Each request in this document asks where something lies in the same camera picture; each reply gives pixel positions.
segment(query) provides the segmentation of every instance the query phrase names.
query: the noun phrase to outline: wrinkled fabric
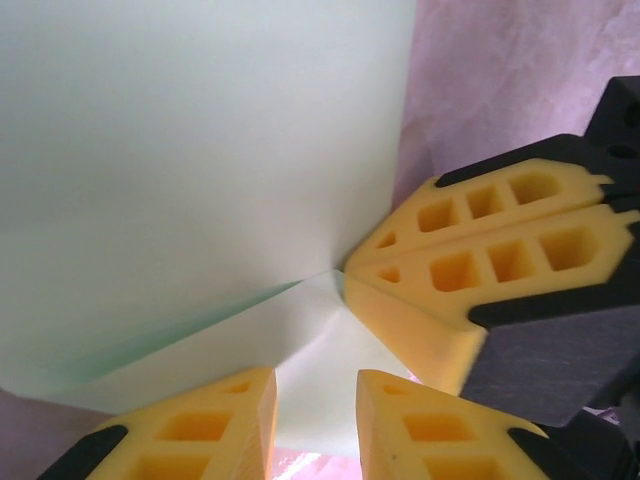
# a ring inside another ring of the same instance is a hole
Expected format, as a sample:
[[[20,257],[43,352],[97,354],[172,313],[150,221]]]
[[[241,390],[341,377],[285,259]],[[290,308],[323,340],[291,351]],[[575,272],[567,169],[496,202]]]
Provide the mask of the wrinkled fabric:
[[[638,0],[418,0],[394,204],[426,178],[582,133],[611,76],[640,74]],[[101,414],[0,394],[0,479],[35,478]],[[274,480],[359,479],[277,449]]]

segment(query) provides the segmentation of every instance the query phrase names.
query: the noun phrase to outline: white paper sheet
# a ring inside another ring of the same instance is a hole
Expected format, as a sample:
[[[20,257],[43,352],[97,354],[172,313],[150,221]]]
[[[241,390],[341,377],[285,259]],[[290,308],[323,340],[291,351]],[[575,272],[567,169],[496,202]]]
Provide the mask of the white paper sheet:
[[[254,366],[276,367],[276,445],[358,456],[356,375],[407,369],[340,297],[342,274],[319,275],[74,391],[49,397],[121,413]]]
[[[0,0],[0,386],[334,268],[390,206],[414,4]]]

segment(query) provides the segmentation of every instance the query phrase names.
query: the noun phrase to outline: yellow foam block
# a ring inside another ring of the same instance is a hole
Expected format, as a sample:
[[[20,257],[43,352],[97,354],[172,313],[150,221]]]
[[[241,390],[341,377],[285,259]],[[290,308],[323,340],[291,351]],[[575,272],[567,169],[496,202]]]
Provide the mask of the yellow foam block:
[[[116,417],[98,430],[129,433],[88,478],[270,478],[276,396],[274,370],[255,368]]]
[[[456,238],[595,205],[606,176],[534,158],[437,188],[422,185],[350,256],[346,270]]]
[[[520,418],[375,370],[356,394],[364,480],[546,480],[510,428]]]
[[[354,266],[345,299],[425,385],[457,395],[487,335],[471,307],[606,282],[638,219],[595,205]]]

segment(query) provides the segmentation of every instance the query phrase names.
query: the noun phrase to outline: pink fabric background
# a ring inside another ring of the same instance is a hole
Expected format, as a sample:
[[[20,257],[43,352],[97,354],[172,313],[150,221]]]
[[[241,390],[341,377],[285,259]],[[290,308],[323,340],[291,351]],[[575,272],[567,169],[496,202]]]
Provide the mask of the pink fabric background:
[[[418,0],[394,204],[434,172],[581,133],[609,77],[640,74],[640,0]],[[35,478],[105,418],[0,392],[0,479]],[[359,479],[279,449],[274,480]]]

